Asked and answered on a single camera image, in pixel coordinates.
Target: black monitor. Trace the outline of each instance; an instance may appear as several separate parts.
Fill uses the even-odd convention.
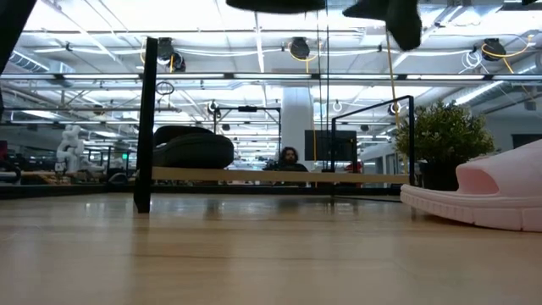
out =
[[[331,160],[331,130],[316,130],[316,158],[314,157],[314,131],[305,130],[305,160]],[[335,161],[357,159],[357,133],[355,131],[335,132]]]

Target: pink slide sandal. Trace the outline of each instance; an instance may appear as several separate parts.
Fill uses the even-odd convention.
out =
[[[461,164],[459,190],[401,188],[401,200],[430,214],[504,230],[542,232],[542,140]]]

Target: white pillar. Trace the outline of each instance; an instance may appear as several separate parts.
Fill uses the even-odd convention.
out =
[[[282,147],[294,147],[299,163],[311,170],[313,161],[305,161],[305,130],[312,130],[314,110],[308,87],[286,87],[282,91]]]

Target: plant pot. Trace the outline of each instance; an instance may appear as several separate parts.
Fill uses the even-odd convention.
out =
[[[420,163],[423,188],[436,191],[457,191],[456,167],[459,164]]]

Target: wooden floor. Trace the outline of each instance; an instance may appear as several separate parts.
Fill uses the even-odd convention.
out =
[[[327,202],[0,201],[0,304],[541,304],[541,234]]]

